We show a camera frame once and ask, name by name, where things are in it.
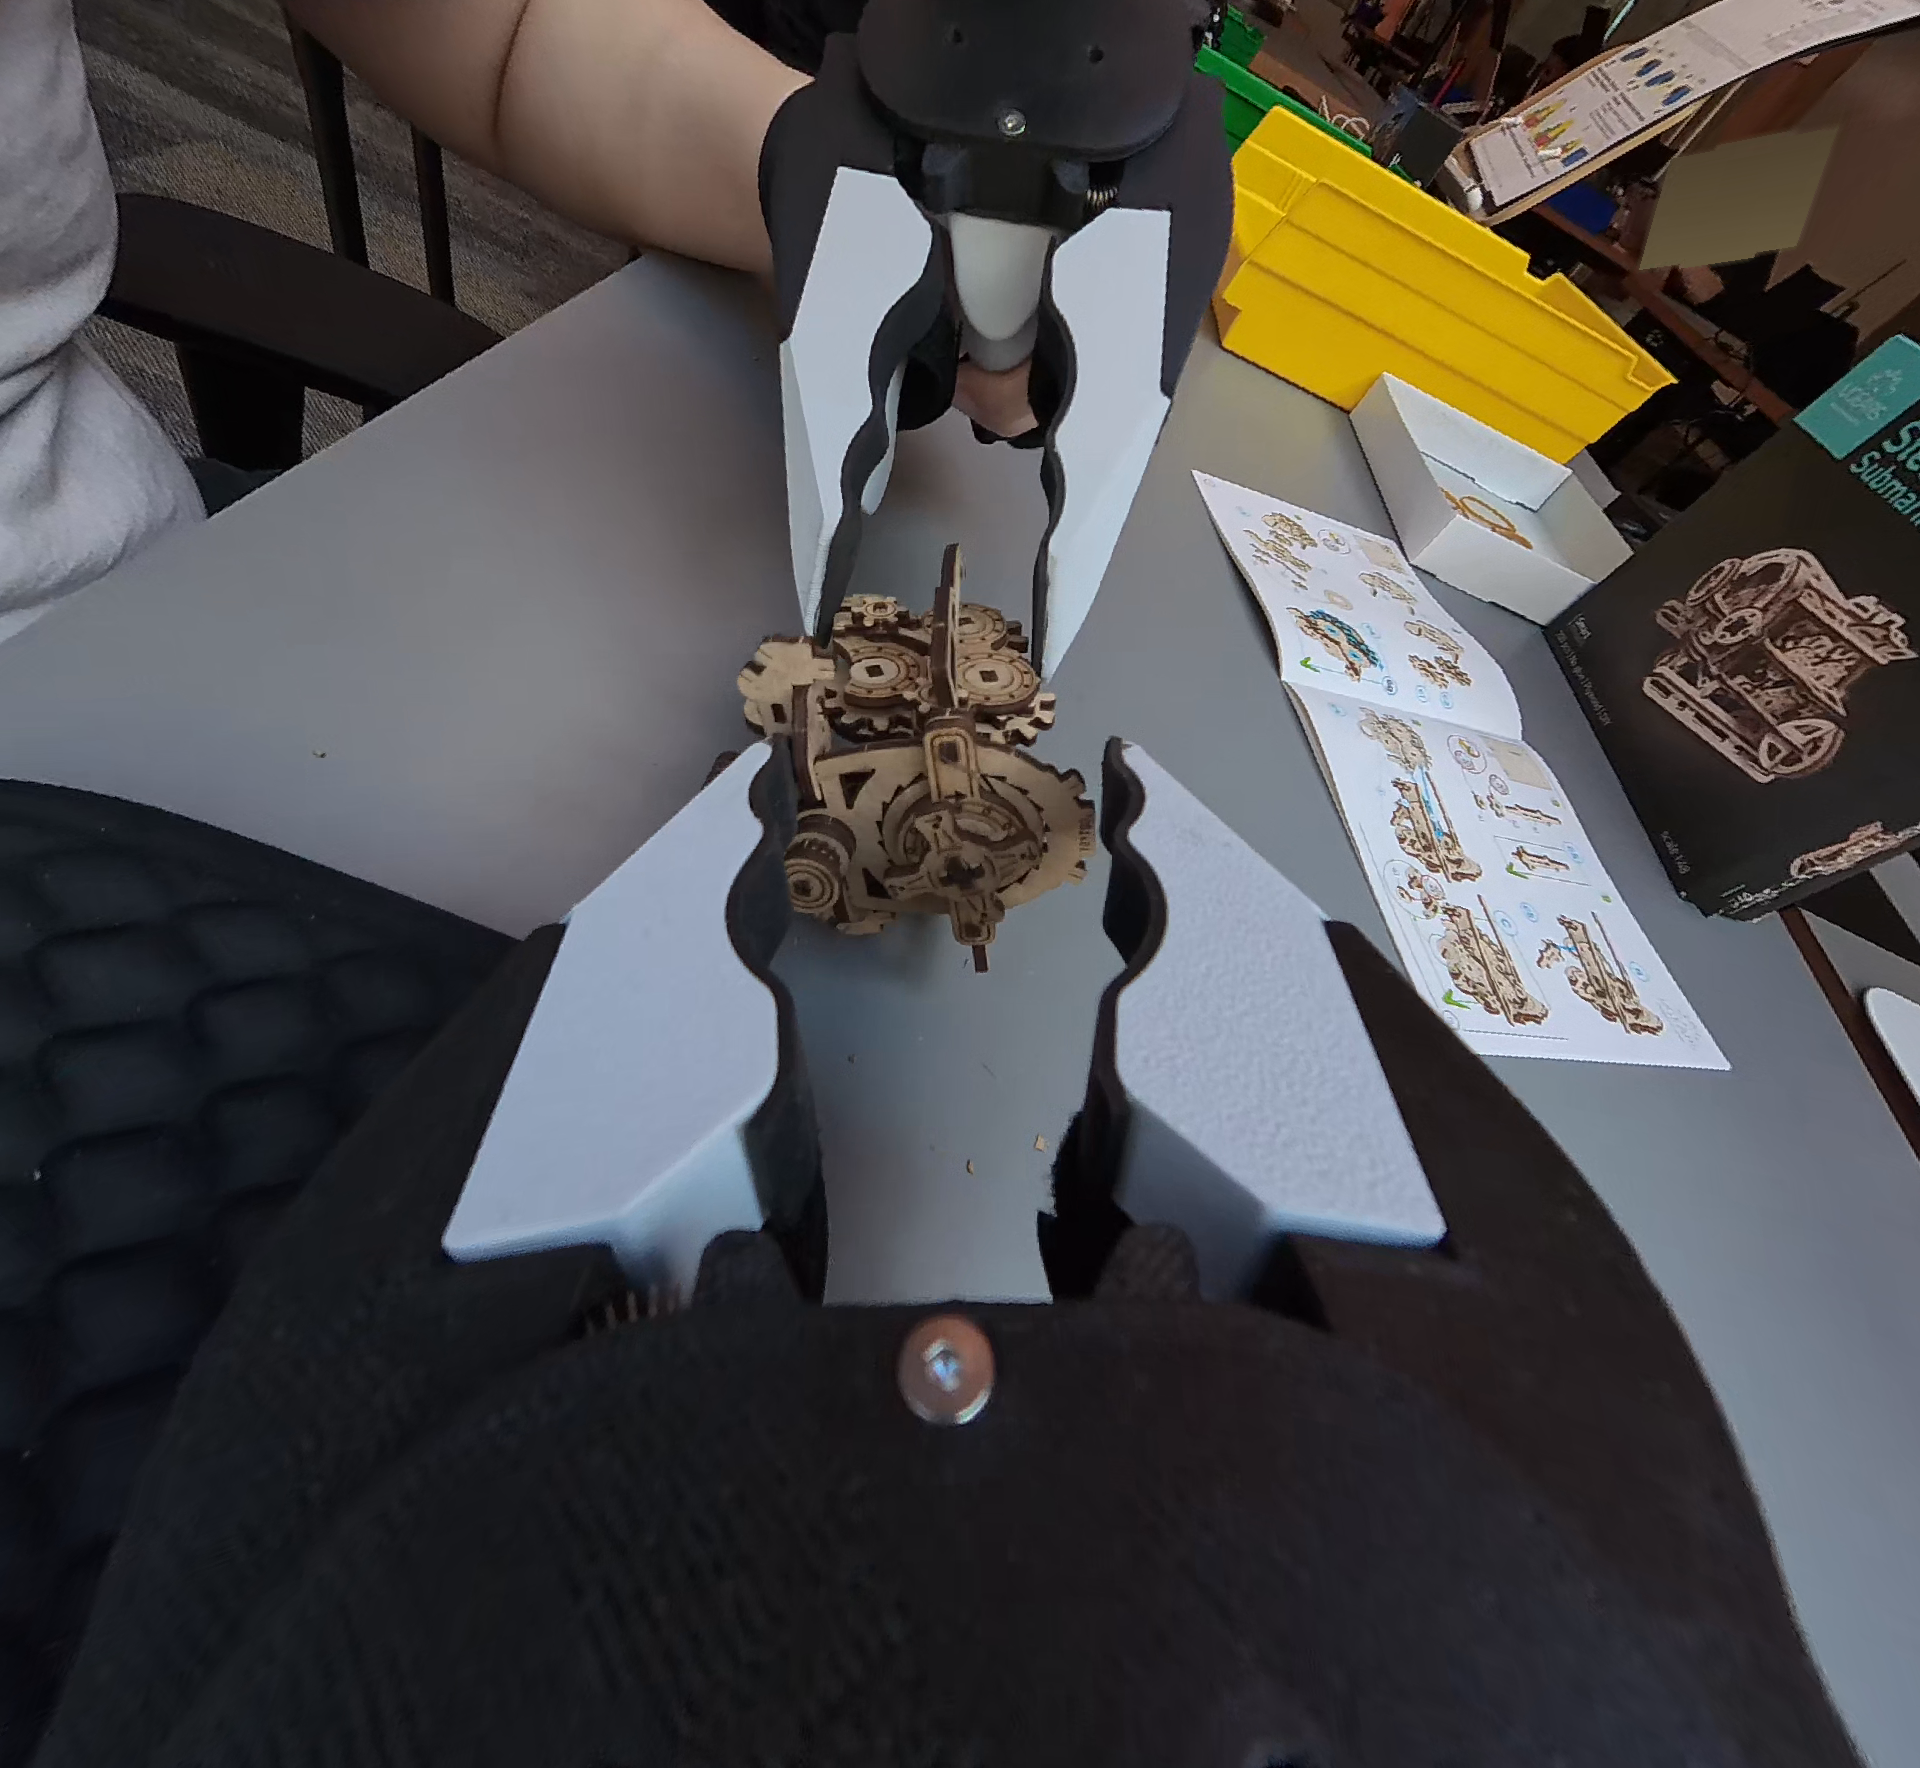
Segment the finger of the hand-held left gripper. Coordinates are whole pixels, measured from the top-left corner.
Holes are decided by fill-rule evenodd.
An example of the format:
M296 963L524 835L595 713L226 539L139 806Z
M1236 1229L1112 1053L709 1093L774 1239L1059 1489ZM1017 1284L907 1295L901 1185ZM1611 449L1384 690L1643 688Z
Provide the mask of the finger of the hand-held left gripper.
M804 630L829 637L889 484L914 347L943 318L941 230L890 171L837 169L782 340L790 556Z
M1083 628L1169 415L1164 208L1107 208L1051 253L1045 320L1065 355L1064 405L1044 444L1050 511L1036 558L1045 679Z

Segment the person's left forearm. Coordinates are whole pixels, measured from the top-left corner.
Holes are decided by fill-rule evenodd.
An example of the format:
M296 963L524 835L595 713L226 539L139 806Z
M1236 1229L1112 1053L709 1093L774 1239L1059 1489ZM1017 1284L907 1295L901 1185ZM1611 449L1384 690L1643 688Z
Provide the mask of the person's left forearm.
M765 133L805 77L701 0L282 0L390 111L624 245L769 277Z

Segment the person's left hand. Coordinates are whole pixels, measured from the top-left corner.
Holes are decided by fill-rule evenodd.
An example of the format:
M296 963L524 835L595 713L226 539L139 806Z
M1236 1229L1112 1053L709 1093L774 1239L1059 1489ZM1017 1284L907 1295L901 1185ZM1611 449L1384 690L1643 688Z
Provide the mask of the person's left hand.
M1010 444L1031 450L1044 444L1044 433L1029 399L1031 360L1017 368L983 368L960 359L953 373L952 405L973 428L983 444Z

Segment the black model kit box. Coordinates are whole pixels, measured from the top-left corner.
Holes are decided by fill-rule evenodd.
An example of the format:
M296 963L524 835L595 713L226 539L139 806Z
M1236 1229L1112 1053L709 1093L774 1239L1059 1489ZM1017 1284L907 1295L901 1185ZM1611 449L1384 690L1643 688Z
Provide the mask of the black model kit box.
M1677 892L1750 921L1918 835L1918 350L1885 340L1546 631Z

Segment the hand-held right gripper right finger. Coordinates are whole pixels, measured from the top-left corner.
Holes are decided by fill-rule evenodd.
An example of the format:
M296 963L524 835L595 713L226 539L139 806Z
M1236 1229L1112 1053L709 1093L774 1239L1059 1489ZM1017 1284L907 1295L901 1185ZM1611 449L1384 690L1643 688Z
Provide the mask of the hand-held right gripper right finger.
M1102 756L1102 995L1089 1083L1041 1218L1048 1284L1089 1296L1124 1223L1237 1301L1292 1233L1433 1250L1446 1236L1318 904L1118 736Z

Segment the printed paper sheet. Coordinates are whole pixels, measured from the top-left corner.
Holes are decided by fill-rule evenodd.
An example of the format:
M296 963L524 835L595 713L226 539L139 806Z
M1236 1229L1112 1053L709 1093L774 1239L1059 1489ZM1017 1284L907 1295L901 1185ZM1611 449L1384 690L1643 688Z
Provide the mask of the printed paper sheet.
M1463 140L1468 216L1501 223L1764 69L1904 29L1918 0L1722 0L1614 48Z

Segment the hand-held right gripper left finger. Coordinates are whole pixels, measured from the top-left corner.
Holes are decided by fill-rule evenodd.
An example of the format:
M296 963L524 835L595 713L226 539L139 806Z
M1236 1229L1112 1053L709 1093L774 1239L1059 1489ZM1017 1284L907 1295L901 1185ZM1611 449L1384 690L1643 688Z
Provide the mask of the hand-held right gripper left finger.
M707 1242L768 1229L825 1276L820 1129L774 959L790 743L758 743L575 904L464 1193L453 1260L608 1246L689 1299Z

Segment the black quilted mat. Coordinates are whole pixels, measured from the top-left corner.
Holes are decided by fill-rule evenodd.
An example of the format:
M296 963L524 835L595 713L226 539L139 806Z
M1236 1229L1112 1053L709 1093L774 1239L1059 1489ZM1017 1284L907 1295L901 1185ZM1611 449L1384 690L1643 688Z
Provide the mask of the black quilted mat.
M511 950L221 829L4 782L4 1765L245 1263Z

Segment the wooden gear assembly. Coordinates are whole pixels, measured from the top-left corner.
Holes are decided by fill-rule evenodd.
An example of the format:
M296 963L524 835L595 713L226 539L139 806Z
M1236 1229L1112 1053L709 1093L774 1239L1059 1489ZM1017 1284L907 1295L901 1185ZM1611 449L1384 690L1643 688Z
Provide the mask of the wooden gear assembly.
M1054 725L1056 696L1041 688L1018 623L960 603L952 656L952 704L983 742L1023 747ZM833 618L829 651L812 641L769 639L741 670L736 690L758 732L783 732L795 690L809 688L842 740L868 745L920 734L943 709L935 679L934 615L892 597L852 595Z

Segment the green plastic bin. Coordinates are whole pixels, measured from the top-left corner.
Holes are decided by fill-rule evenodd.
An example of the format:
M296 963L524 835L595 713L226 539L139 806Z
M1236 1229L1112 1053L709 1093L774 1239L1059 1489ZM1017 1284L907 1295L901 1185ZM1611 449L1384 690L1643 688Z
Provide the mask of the green plastic bin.
M1314 127L1342 138L1346 145L1362 155L1374 152L1372 120L1337 85L1281 59L1266 29L1233 5L1214 10L1196 48L1196 73L1223 88L1230 151L1237 151L1272 111L1286 105Z

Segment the model instruction booklet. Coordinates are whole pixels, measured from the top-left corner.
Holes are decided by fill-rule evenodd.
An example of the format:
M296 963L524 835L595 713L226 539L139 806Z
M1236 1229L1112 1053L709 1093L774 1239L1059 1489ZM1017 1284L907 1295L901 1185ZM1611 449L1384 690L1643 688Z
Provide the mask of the model instruction booklet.
M1522 742L1501 668L1400 549L1207 473L1403 968L1481 1057L1727 1070Z

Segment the black chair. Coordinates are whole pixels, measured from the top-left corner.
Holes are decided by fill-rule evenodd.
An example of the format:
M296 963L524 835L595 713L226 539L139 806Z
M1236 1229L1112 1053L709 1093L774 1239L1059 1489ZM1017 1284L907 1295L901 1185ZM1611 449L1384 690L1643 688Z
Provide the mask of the black chair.
M210 516L301 464L310 393L371 422L500 340L455 304L444 151L420 127L409 135L428 292L371 268L344 66L291 12L282 18L329 249L178 198L115 198L98 313L172 346L201 444L188 467Z

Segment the small white cardboard box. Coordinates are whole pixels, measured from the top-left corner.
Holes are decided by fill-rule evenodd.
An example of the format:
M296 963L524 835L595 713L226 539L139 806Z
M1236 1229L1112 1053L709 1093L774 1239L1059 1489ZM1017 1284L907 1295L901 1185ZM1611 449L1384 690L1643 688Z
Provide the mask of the small white cardboard box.
M1562 464L1384 375L1349 413L1356 441L1413 564L1535 625L1630 561L1630 544ZM1441 488L1503 506L1522 549L1459 520Z

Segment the wooden mechanical model body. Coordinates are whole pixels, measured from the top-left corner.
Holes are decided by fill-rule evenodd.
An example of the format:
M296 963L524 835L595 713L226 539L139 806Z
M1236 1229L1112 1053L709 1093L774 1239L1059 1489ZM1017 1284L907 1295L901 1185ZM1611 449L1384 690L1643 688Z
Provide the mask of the wooden mechanical model body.
M1048 765L1031 745L1001 747L952 704L952 628L962 595L957 547L943 558L934 615L943 709L920 734L857 745L798 688L783 732L798 819L786 851L790 903L847 936L873 936L905 914L941 914L973 964L1010 909L1077 885L1095 851L1095 808L1080 772Z

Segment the white rounded object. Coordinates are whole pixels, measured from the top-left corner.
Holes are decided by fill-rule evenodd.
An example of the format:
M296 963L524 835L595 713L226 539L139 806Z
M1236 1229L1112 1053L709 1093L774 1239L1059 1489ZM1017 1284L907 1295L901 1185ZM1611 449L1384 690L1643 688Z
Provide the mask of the white rounded object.
M1907 995L1891 988L1866 988L1860 1007L1885 1057L1918 1101L1920 1095L1920 1007Z

